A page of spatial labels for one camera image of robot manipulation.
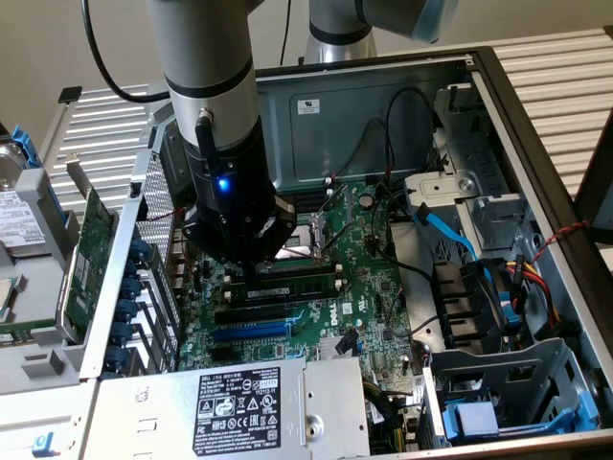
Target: green circuit board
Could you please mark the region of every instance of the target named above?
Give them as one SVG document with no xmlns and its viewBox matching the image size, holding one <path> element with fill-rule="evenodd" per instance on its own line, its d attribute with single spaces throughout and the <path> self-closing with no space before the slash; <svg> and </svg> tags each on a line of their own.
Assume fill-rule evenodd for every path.
<svg viewBox="0 0 613 460">
<path fill-rule="evenodd" d="M 79 243 L 73 252 L 71 270 L 64 276 L 58 308 L 64 307 L 81 334 L 85 334 L 96 311 L 108 262 L 113 218 L 94 189 L 87 195 Z"/>
<path fill-rule="evenodd" d="M 325 212 L 327 241 L 345 227 L 348 219 L 352 222 L 329 252 L 329 256 L 343 266 L 345 288 L 335 298 L 287 304 L 287 317 L 300 317 L 292 328 L 291 336 L 216 344 L 213 340 L 213 331 L 218 327 L 215 312 L 226 309 L 222 294 L 225 267 L 209 260 L 210 273 L 202 292 L 183 306 L 185 331 L 179 370 L 293 357 L 315 360 L 322 358 L 320 354 L 330 348 L 330 343 L 333 350 L 333 344 L 338 341 L 335 337 L 340 338 L 349 328 L 355 328 L 359 333 L 359 359 L 364 377 L 376 380 L 383 389 L 410 391 L 410 370 L 408 375 L 406 371 L 401 371 L 402 358 L 411 355 L 409 342 L 391 336 L 386 331 L 388 328 L 380 313 L 381 308 L 377 313 L 379 295 L 382 309 L 391 315 L 392 326 L 398 330 L 409 327 L 405 308 L 398 308 L 395 303 L 401 288 L 399 273 L 393 264 L 374 257 L 365 245 L 364 237 L 371 233 L 371 211 L 362 210 L 358 204 L 363 194 L 375 196 L 375 187 L 361 182 L 350 183 Z M 381 226 L 379 244 L 384 247 L 385 206 L 380 208 L 375 217 L 375 226 Z M 308 217 L 300 215 L 299 224 L 307 221 Z M 185 287 L 189 291 L 192 285 L 188 282 Z M 336 321 L 332 318 L 334 311 Z M 213 361 L 208 350 L 215 346 L 231 346 L 239 358 L 233 362 Z"/>
</svg>

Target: black connector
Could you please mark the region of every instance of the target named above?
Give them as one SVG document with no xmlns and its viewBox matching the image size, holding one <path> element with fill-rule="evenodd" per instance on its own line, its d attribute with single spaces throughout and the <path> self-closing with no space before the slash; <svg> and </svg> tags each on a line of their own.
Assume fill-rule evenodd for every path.
<svg viewBox="0 0 613 460">
<path fill-rule="evenodd" d="M 422 203 L 418 211 L 415 213 L 421 225 L 424 227 L 428 224 L 428 216 L 430 215 L 430 208 L 425 203 Z"/>
<path fill-rule="evenodd" d="M 344 355 L 347 351 L 352 351 L 352 357 L 357 357 L 357 338 L 359 333 L 354 328 L 350 328 L 345 335 L 338 341 L 334 349 L 339 355 Z"/>
<path fill-rule="evenodd" d="M 239 358 L 238 353 L 231 346 L 212 348 L 209 350 L 209 356 L 213 362 L 236 361 Z"/>
</svg>

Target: power supply label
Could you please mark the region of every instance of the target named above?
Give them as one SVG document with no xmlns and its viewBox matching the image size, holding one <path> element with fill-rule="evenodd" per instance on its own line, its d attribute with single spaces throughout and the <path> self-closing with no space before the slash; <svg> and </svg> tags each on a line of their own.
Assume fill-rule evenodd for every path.
<svg viewBox="0 0 613 460">
<path fill-rule="evenodd" d="M 200 377 L 193 429 L 199 457 L 281 446 L 281 368 Z"/>
</svg>

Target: metal side panel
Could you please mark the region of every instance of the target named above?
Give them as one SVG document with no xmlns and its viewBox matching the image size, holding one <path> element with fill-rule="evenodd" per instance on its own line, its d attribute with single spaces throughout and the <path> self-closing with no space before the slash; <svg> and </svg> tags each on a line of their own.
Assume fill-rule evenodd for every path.
<svg viewBox="0 0 613 460">
<path fill-rule="evenodd" d="M 613 107 L 613 40 L 596 29 L 483 44 L 493 46 L 566 189 L 575 196 Z M 126 89 L 146 94 L 148 85 Z M 68 106 L 45 157 L 65 209 L 79 214 L 84 207 L 63 165 L 71 152 L 80 156 L 106 206 L 121 209 L 136 152 L 147 146 L 148 116 L 147 107 L 123 102 L 109 89 L 84 91 Z"/>
<path fill-rule="evenodd" d="M 135 95 L 148 92 L 148 84 L 125 88 Z M 83 91 L 70 103 L 52 132 L 47 134 L 44 164 L 63 209 L 82 215 L 85 200 L 68 176 L 66 156 L 75 153 L 90 181 L 110 210 L 121 210 L 125 190 L 139 150 L 147 148 L 148 108 L 127 103 L 110 89 Z"/>
<path fill-rule="evenodd" d="M 575 197 L 613 107 L 613 40 L 597 29 L 502 42 L 494 51 Z"/>
</svg>

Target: motherboard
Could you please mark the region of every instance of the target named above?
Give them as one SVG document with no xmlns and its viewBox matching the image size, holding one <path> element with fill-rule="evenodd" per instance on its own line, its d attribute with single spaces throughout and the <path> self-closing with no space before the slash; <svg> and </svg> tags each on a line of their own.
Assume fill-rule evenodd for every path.
<svg viewBox="0 0 613 460">
<path fill-rule="evenodd" d="M 231 272 L 227 267 L 203 256 L 198 261 L 206 267 L 200 292 L 196 292 L 193 281 L 186 284 L 186 330 L 179 369 L 295 357 L 337 357 L 335 346 L 351 332 L 356 333 L 364 378 L 376 381 L 384 390 L 408 392 L 411 367 L 407 370 L 406 361 L 413 361 L 410 344 L 406 338 L 394 337 L 386 324 L 387 320 L 396 330 L 408 328 L 404 302 L 397 302 L 402 295 L 399 273 L 368 245 L 375 195 L 374 185 L 349 183 L 337 189 L 319 212 L 300 214 L 297 231 L 274 265 L 284 265 L 282 270 L 302 269 L 297 276 L 282 278 L 274 287 L 264 283 L 258 284 L 257 290 L 249 290 L 246 284 L 238 288 L 236 285 L 241 283 L 229 282 Z M 383 219 L 383 209 L 385 206 L 380 206 L 375 222 Z M 325 242 L 320 241 L 320 251 L 314 253 L 321 255 L 288 262 L 287 256 L 307 253 L 301 242 L 301 228 L 317 217 Z M 386 245 L 384 235 L 378 243 Z M 330 271 L 326 271 L 327 265 L 331 265 Z M 306 267 L 315 269 L 308 272 Z M 269 295 L 276 300 L 267 300 Z M 284 296 L 289 295 L 293 297 L 285 301 Z M 261 318 L 284 319 L 289 330 L 281 336 L 258 338 L 245 333 L 244 338 L 233 340 L 233 335 L 223 332 L 246 329 L 237 329 L 238 320 L 232 320 L 235 305 L 260 311 Z M 232 324 L 226 328 L 220 322 Z"/>
</svg>

